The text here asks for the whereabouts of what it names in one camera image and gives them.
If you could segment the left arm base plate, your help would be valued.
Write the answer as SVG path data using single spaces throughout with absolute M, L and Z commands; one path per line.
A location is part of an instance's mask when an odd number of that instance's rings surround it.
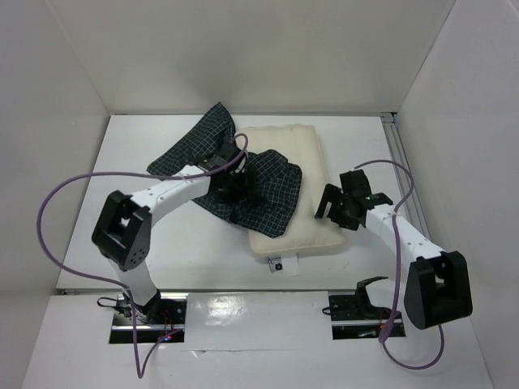
M 162 343 L 183 343 L 187 315 L 186 293 L 162 293 L 157 308 L 147 314 L 136 311 L 136 333 L 138 344 L 154 344 L 162 338 Z M 126 296 L 100 297 L 97 305 L 113 312 L 110 327 L 110 344 L 131 344 L 133 342 L 133 315 Z

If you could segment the aluminium rail right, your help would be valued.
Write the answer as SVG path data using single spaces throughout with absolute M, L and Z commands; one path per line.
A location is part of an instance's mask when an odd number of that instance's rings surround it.
M 391 158 L 398 164 L 404 166 L 410 172 L 411 169 L 405 154 L 405 149 L 401 141 L 401 136 L 398 133 L 396 118 L 395 113 L 382 113 L 382 127 L 384 129 Z M 397 182 L 401 195 L 405 195 L 410 189 L 411 181 L 398 167 L 394 170 L 397 175 Z M 426 238 L 429 238 L 430 234 L 427 222 L 425 221 L 416 190 L 413 190 L 413 193 L 406 200 L 403 208 L 405 209 L 405 214 L 409 222 Z

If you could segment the cream pillow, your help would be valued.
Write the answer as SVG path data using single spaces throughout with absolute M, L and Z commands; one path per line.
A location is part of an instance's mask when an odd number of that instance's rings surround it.
M 285 234 L 270 238 L 249 232 L 252 253 L 259 258 L 283 254 L 316 256 L 337 254 L 347 247 L 343 231 L 328 219 L 316 219 L 315 212 L 328 184 L 328 173 L 321 151 L 320 139 L 313 126 L 246 127 L 247 150 L 264 152 L 273 149 L 302 170 L 298 206 Z

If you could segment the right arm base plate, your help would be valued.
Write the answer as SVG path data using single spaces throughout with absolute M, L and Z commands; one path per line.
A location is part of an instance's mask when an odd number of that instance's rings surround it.
M 388 321 L 389 308 L 362 306 L 355 292 L 328 295 L 328 305 L 321 312 L 331 320 L 334 340 L 377 339 Z

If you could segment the dark plaid pillowcase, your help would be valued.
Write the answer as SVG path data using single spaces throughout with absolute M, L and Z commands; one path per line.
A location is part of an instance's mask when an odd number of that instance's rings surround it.
M 152 161 L 147 172 L 178 175 L 185 165 L 202 165 L 223 147 L 235 145 L 236 127 L 220 102 L 179 141 Z M 298 205 L 302 170 L 276 150 L 248 152 L 236 173 L 212 176 L 210 191 L 194 202 L 214 216 L 270 238 L 285 234 Z

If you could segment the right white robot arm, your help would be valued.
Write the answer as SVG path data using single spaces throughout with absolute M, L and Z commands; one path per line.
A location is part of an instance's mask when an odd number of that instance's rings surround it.
M 341 186 L 327 184 L 315 213 L 343 229 L 368 229 L 401 259 L 406 274 L 404 307 L 420 330 L 473 313 L 465 257 L 429 241 L 400 216 L 384 193 L 373 193 L 363 170 L 340 175 Z

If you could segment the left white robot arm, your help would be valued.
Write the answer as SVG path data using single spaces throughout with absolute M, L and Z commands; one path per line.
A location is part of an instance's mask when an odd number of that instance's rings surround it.
M 184 203 L 214 195 L 225 203 L 244 198 L 247 153 L 225 142 L 213 154 L 190 158 L 173 176 L 132 194 L 116 190 L 108 195 L 92 233 L 92 243 L 109 259 L 133 298 L 131 313 L 151 323 L 164 305 L 145 263 L 153 227 Z

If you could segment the white pillow care label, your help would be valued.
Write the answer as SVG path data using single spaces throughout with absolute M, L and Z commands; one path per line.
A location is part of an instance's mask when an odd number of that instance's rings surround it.
M 268 266 L 272 273 L 280 271 L 286 276 L 299 275 L 299 263 L 296 254 L 279 254 L 268 257 Z

